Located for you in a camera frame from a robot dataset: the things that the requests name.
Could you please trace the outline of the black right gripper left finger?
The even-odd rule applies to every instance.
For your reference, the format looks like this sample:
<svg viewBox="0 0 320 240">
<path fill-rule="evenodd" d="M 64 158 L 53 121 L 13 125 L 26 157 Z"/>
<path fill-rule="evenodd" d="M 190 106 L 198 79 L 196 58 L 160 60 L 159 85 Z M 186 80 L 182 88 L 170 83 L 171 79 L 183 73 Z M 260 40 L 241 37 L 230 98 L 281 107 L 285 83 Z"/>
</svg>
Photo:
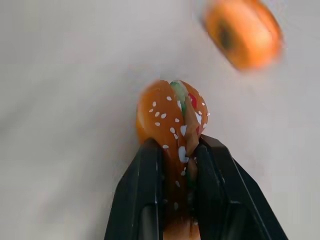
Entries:
<svg viewBox="0 0 320 240">
<path fill-rule="evenodd" d="M 147 139 L 120 179 L 112 201 L 106 240 L 162 240 L 164 154 Z"/>
</svg>

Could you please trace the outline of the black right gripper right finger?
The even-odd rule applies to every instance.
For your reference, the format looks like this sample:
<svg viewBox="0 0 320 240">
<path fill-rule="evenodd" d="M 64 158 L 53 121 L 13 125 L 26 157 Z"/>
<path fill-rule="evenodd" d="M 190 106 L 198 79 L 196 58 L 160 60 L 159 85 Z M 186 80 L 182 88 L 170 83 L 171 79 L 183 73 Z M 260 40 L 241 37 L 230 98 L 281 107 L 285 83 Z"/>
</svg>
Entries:
<svg viewBox="0 0 320 240">
<path fill-rule="evenodd" d="M 196 148 L 196 216 L 202 240 L 286 240 L 257 182 L 218 139 Z"/>
</svg>

